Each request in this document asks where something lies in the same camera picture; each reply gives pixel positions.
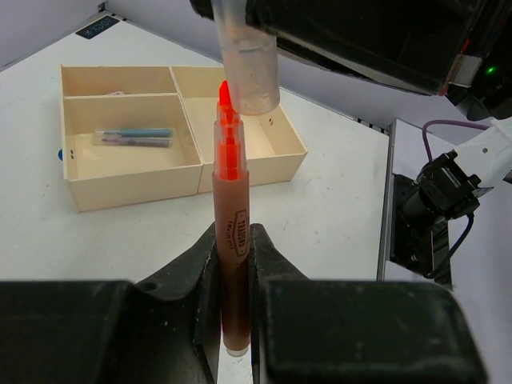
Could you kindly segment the blue slim capped pen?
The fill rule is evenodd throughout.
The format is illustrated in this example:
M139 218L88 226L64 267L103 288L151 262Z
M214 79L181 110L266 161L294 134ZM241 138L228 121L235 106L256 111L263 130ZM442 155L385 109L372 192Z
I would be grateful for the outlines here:
M95 133L121 138L171 138L173 135L172 129L167 128L97 130Z

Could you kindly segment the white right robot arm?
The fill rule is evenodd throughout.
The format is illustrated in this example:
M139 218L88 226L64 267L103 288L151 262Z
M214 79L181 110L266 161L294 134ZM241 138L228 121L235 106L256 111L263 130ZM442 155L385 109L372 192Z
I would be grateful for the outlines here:
M448 98L490 126L456 146L456 163L491 188L511 168L508 1L193 1L214 21L234 108L278 102L278 55L336 74Z

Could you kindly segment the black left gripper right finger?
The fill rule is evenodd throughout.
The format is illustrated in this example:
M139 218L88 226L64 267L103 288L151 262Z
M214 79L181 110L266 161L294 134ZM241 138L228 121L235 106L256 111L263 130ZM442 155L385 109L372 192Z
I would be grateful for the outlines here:
M256 383L485 383L452 293L428 282L312 280L250 228Z

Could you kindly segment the beige slim orange-tip pen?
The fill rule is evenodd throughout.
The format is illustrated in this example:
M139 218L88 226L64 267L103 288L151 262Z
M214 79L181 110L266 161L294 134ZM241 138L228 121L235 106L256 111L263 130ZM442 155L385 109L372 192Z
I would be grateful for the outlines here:
M250 344L250 192L244 125L227 81L218 91L212 182L222 338L226 352L239 358Z

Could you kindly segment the clear orange cap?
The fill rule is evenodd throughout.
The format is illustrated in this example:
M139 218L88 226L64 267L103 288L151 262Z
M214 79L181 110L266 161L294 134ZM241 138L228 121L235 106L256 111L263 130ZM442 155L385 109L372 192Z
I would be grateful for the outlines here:
M280 103L276 37L246 23L246 1L211 5L234 109L248 116L271 112Z

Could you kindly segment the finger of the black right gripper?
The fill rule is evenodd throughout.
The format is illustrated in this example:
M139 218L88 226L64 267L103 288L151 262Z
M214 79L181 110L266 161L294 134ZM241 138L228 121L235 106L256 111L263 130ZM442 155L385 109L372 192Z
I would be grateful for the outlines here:
M192 9L214 21L212 1ZM278 55L418 94L496 91L493 1L246 1Z

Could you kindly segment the purple slim capped pen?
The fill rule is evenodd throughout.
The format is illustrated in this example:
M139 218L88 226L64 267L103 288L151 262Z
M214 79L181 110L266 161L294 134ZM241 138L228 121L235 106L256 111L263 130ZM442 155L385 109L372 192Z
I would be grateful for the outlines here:
M172 146L172 141L167 138L101 137L94 139L93 144L98 146L169 148Z

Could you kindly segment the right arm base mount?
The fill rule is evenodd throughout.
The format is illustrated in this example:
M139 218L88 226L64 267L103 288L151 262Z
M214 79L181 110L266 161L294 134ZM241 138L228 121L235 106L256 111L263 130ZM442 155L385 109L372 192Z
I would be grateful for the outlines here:
M390 260L446 288L450 260L468 236L479 207L480 178L466 175L450 151L428 162L415 178L393 176Z

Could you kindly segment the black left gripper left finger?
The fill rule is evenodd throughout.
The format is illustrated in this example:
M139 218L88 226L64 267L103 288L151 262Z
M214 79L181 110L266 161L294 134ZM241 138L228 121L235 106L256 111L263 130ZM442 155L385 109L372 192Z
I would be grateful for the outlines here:
M215 231L140 282L1 284L4 383L214 383Z

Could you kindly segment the pink chunky highlighter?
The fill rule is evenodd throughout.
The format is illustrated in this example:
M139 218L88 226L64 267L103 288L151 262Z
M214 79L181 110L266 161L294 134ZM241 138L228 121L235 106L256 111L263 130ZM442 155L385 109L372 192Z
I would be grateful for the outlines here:
M108 94L105 94L105 96L119 96L119 95L124 95L125 92L122 91L122 90L116 90L114 92L110 92Z

